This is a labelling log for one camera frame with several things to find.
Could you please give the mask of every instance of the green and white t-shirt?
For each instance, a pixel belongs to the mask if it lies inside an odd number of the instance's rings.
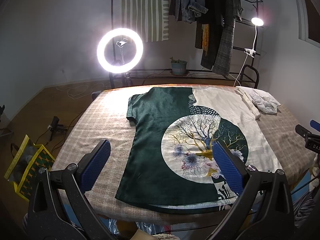
[[[217,138],[246,165],[281,168],[251,111],[228,91],[151,88],[129,99],[127,119],[136,132],[116,199],[131,205],[199,213],[233,203],[236,194],[212,158]]]

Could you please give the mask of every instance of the metal screw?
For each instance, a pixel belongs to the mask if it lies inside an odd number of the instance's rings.
[[[42,167],[42,168],[39,169],[39,173],[42,174],[42,173],[45,172],[45,170],[46,170],[46,168]]]
[[[77,164],[75,164],[75,163],[71,163],[71,164],[69,164],[68,167],[67,167],[67,169],[68,169],[69,171],[73,171],[73,170],[75,170],[76,168],[77,168]]]
[[[278,174],[280,174],[280,175],[284,175],[284,171],[281,170],[281,169],[277,170],[277,172],[278,172]]]
[[[257,168],[253,165],[248,165],[247,168],[249,171],[256,171],[257,170]]]

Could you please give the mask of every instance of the lamp head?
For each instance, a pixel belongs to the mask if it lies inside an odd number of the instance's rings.
[[[263,21],[260,18],[254,17],[251,22],[256,26],[263,26]]]
[[[104,56],[104,50],[106,48],[106,45],[108,42],[116,37],[116,36],[128,36],[131,38],[134,43],[136,44],[136,55],[134,56],[133,60],[127,64],[124,64],[122,66],[113,66],[109,62],[107,62],[105,56]],[[125,39],[119,42],[119,45],[123,46],[126,43]],[[107,71],[113,72],[113,73],[124,73],[128,72],[130,69],[134,68],[140,61],[143,53],[143,43],[139,35],[134,32],[133,30],[130,29],[125,29],[125,28],[119,28],[112,30],[108,32],[106,35],[104,35],[101,39],[101,41],[98,44],[98,49],[97,49],[97,56],[98,56],[98,61],[100,65]]]

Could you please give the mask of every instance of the wooden floor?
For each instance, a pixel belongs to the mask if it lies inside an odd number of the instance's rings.
[[[133,79],[134,85],[142,84],[142,79]],[[93,91],[110,89],[104,86],[107,82],[85,82],[72,85],[50,87],[43,89],[36,95],[12,120],[8,128],[14,134],[6,138],[0,138],[0,199],[8,210],[12,219],[22,228],[22,218],[27,213],[28,203],[19,197],[5,178],[4,174],[8,169],[13,157],[10,152],[10,143],[18,146],[22,143],[27,134],[33,142],[36,142],[39,135],[47,130],[52,118],[60,118],[61,124],[72,126],[76,124],[79,113],[87,109],[92,103],[91,93]],[[233,82],[214,80],[190,80],[190,79],[146,79],[145,85],[152,84],[209,84],[233,86]],[[49,141],[50,132],[42,136],[38,143],[46,144]],[[63,140],[62,134],[57,134],[46,148],[51,152],[53,147]],[[56,157],[59,149],[52,155]]]

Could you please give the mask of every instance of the window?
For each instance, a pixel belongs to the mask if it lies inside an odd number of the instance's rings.
[[[299,39],[320,48],[320,0],[297,0]]]

